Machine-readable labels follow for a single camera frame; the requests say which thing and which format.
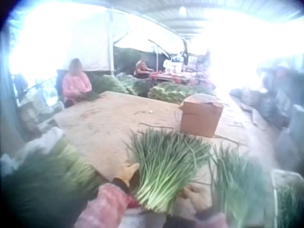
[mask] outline woman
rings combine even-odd
[[[150,73],[153,72],[153,69],[147,67],[146,62],[148,62],[148,56],[142,54],[141,60],[136,63],[136,68],[134,76],[139,79],[148,78]]]
[[[82,72],[82,64],[78,58],[74,58],[69,66],[69,72],[64,76],[62,93],[65,107],[68,108],[77,103],[82,93],[92,90],[92,85],[87,75]]]
[[[122,166],[112,183],[99,187],[97,198],[90,201],[81,213],[74,228],[118,228],[132,197],[129,193],[130,179],[138,170],[139,164]],[[205,209],[205,199],[199,193],[186,187],[184,197],[190,199],[197,212]],[[217,214],[207,221],[167,217],[163,228],[228,228],[226,216]]]

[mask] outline brown cardboard box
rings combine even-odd
[[[195,94],[187,97],[180,109],[180,131],[212,138],[223,112],[223,104],[209,95]]]

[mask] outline white tent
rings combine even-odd
[[[118,40],[118,47],[142,51],[152,50],[148,40],[171,54],[184,49],[180,37],[134,15],[85,4],[44,3],[27,16],[10,69],[23,73],[30,84],[68,69],[76,57],[85,71],[112,70],[113,43]]]

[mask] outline vegetable pile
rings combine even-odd
[[[118,77],[118,79],[131,95],[148,97],[148,92],[153,87],[152,80],[149,78],[138,79],[132,75],[123,75]]]
[[[199,93],[214,95],[213,91],[204,88],[202,85],[188,86],[174,84],[172,82],[163,82],[150,89],[148,97],[169,103],[180,104],[186,97]]]
[[[92,91],[101,94],[105,91],[113,91],[128,94],[127,89],[122,85],[117,77],[113,75],[102,75],[90,77]]]
[[[265,207],[265,175],[259,162],[236,149],[215,147],[216,178],[212,183],[212,201],[217,210],[232,221],[231,227],[242,228],[250,216]]]
[[[134,89],[134,83],[138,80],[132,75],[123,75],[118,77],[118,80],[126,88],[129,94],[138,95],[137,91]]]
[[[182,133],[147,130],[133,134],[128,148],[140,164],[135,198],[147,209],[171,214],[177,195],[208,163],[210,145]]]
[[[12,174],[2,177],[1,193],[23,227],[72,227],[106,179],[65,141],[45,155],[35,151]]]

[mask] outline tent pole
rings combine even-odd
[[[108,33],[109,33],[109,54],[110,54],[110,70],[111,75],[114,75],[114,53],[113,53],[113,4],[111,5],[111,8],[109,9],[109,27],[108,27]]]
[[[158,72],[158,47],[156,48],[156,72]]]

